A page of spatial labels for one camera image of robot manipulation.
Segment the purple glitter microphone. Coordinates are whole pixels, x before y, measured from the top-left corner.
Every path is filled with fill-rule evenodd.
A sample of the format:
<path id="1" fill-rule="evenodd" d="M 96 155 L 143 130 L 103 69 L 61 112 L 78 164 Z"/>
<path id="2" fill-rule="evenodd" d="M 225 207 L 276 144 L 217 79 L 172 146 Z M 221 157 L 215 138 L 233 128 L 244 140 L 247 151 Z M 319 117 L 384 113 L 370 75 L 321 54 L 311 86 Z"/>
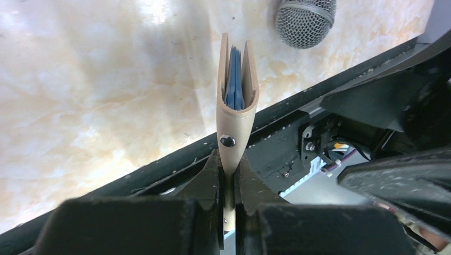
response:
<path id="1" fill-rule="evenodd" d="M 281 1 L 275 19 L 278 36 L 295 49 L 315 47 L 333 27 L 336 9 L 333 0 Z"/>

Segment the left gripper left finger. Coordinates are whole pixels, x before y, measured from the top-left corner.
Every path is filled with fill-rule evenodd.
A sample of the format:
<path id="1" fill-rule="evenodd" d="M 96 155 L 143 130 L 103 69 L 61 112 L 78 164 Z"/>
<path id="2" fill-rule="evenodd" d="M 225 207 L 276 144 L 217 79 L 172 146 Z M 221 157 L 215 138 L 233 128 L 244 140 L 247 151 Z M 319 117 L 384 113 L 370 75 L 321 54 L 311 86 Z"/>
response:
<path id="1" fill-rule="evenodd" d="M 34 254 L 218 254 L 223 247 L 220 157 L 175 195 L 70 199 L 41 231 Z"/>

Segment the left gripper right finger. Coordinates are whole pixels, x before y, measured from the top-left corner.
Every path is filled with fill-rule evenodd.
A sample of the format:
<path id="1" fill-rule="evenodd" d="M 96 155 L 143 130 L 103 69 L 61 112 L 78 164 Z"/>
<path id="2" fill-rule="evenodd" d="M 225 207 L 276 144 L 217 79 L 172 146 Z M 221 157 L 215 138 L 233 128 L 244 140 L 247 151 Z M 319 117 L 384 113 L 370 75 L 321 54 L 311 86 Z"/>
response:
<path id="1" fill-rule="evenodd" d="M 376 206 L 293 205 L 243 156 L 235 171 L 236 254 L 414 254 L 393 213 Z"/>

